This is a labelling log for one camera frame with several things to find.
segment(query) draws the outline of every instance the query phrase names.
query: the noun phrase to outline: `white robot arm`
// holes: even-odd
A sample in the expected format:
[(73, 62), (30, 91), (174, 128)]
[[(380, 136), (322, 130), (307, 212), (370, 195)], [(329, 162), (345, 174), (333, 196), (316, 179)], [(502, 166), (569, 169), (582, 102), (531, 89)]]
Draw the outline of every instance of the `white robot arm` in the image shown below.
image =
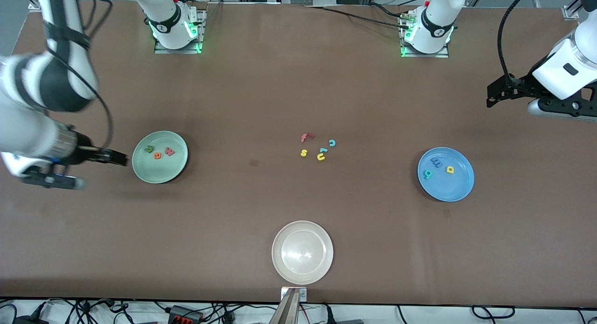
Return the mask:
[[(54, 166), (85, 161), (124, 166), (127, 159), (107, 146), (94, 147), (85, 135), (47, 116), (47, 111), (85, 109), (96, 98), (98, 85), (88, 55), (91, 40), (83, 32), (77, 0), (37, 1), (47, 50), (0, 58), (0, 152), (8, 170), (23, 182), (81, 188), (83, 180), (54, 173)], [(182, 48), (196, 37), (188, 31), (195, 26), (194, 7), (173, 0), (136, 1), (164, 47)]]
[(487, 107), (505, 99), (536, 97), (529, 103), (530, 114), (597, 122), (596, 107), (582, 95), (582, 90), (590, 90), (593, 98), (597, 88), (597, 0), (580, 1), (588, 18), (525, 77), (509, 74), (490, 84)]
[(454, 21), (466, 0), (430, 0), (409, 12), (415, 16), (410, 35), (405, 42), (424, 54), (439, 52), (450, 40)]

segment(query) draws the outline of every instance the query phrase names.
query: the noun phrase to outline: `brown table surface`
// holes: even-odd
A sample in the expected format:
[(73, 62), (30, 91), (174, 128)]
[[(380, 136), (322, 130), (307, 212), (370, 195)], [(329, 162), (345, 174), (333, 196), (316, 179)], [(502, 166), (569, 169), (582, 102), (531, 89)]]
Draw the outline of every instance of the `brown table surface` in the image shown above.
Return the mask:
[[(148, 133), (176, 131), (188, 165), (151, 185), (130, 166), (86, 163), (71, 171), (88, 179), (82, 192), (1, 167), (1, 294), (277, 301), (289, 283), (271, 242), (310, 220), (334, 243), (311, 302), (597, 306), (597, 125), (531, 117), (523, 99), (486, 108), (503, 9), (464, 9), (450, 59), (416, 59), (400, 57), (395, 29), (341, 14), (220, 8), (203, 54), (154, 55), (140, 8), (115, 3), (91, 52), (111, 147), (131, 155)], [(526, 74), (575, 26), (556, 9), (515, 10), (510, 71)], [(31, 14), (16, 51), (43, 44)], [(103, 141), (97, 102), (53, 117)], [(316, 139), (301, 145), (306, 131)], [(466, 199), (420, 187), (418, 159), (437, 146), (471, 161)]]

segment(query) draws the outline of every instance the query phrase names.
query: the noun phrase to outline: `green plate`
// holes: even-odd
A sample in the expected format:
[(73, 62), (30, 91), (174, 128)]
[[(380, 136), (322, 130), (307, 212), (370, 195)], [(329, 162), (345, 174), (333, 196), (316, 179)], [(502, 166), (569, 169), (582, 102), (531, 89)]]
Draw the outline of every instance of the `green plate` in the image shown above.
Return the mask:
[[(166, 148), (174, 151), (168, 156)], [(160, 152), (159, 160), (154, 154)], [(151, 184), (173, 180), (185, 169), (188, 149), (185, 140), (173, 131), (156, 131), (144, 137), (132, 152), (132, 169), (137, 177)]]

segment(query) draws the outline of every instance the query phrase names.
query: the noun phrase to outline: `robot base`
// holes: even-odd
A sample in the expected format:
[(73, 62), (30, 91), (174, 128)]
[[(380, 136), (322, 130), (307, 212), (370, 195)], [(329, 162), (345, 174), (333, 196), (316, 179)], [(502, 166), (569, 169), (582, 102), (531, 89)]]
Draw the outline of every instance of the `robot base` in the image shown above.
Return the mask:
[(409, 18), (403, 20), (403, 18), (397, 18), (399, 25), (408, 26), (409, 29), (399, 29), (399, 37), (400, 37), (400, 54), (401, 57), (429, 57), (429, 58), (449, 58), (450, 52), (448, 51), (448, 43), (444, 44), (444, 47), (434, 54), (424, 54), (416, 50), (412, 45), (407, 42), (405, 39), (407, 37), (411, 37), (414, 35), (414, 26), (416, 25), (416, 15), (415, 10), (409, 10)]
[(156, 40), (155, 46), (153, 48), (154, 54), (201, 54), (201, 51), (203, 50), (203, 36), (205, 35), (206, 18), (207, 13), (205, 10), (197, 10), (196, 19), (193, 20), (193, 23), (196, 23), (197, 25), (193, 23), (185, 25), (188, 28), (188, 34), (191, 36), (196, 35), (196, 37), (186, 46), (176, 50), (165, 48)]

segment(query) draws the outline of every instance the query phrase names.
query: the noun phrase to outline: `plate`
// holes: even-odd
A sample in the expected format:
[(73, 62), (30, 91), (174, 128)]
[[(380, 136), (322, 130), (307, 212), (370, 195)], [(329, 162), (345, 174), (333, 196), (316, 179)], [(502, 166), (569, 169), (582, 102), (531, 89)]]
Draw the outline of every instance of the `plate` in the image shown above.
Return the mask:
[(418, 162), (417, 175), (425, 191), (442, 201), (465, 198), (475, 184), (475, 173), (469, 160), (447, 147), (428, 150)]
[[(146, 148), (153, 147), (151, 152)], [(174, 151), (168, 156), (166, 148)], [(156, 152), (161, 153), (159, 159), (154, 158)], [(188, 149), (181, 135), (173, 131), (156, 131), (144, 137), (135, 151), (132, 152), (132, 169), (137, 177), (151, 184), (165, 183), (173, 180), (185, 169)]]
[(332, 240), (315, 222), (291, 222), (276, 235), (271, 246), (271, 260), (286, 281), (311, 284), (324, 277), (332, 265)]

